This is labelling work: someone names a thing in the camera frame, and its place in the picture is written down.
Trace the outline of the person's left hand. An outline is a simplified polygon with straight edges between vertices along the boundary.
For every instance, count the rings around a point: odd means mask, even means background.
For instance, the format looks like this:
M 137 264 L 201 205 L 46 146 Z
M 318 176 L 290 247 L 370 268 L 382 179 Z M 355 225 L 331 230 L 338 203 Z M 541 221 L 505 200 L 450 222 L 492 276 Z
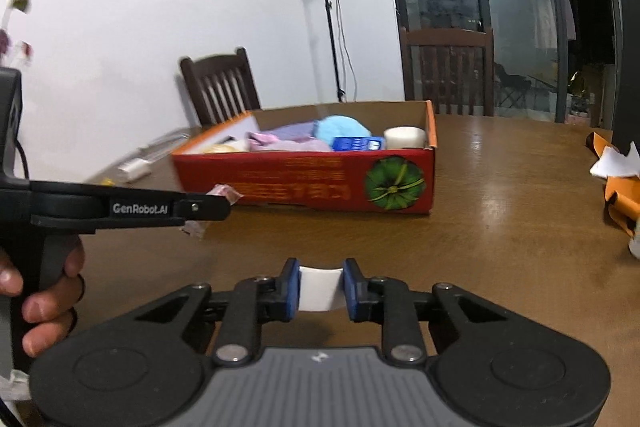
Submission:
M 86 283 L 80 274 L 86 261 L 84 245 L 77 235 L 54 239 L 62 239 L 65 255 L 60 274 L 51 286 L 33 291 L 21 304 L 21 318 L 30 329 L 20 338 L 20 346 L 30 359 L 38 358 L 73 332 L 77 324 L 75 305 L 85 295 Z M 23 260 L 27 255 L 17 254 L 17 245 L 16 236 L 1 237 L 1 295 L 9 298 L 24 294 L 23 273 L 12 258 Z

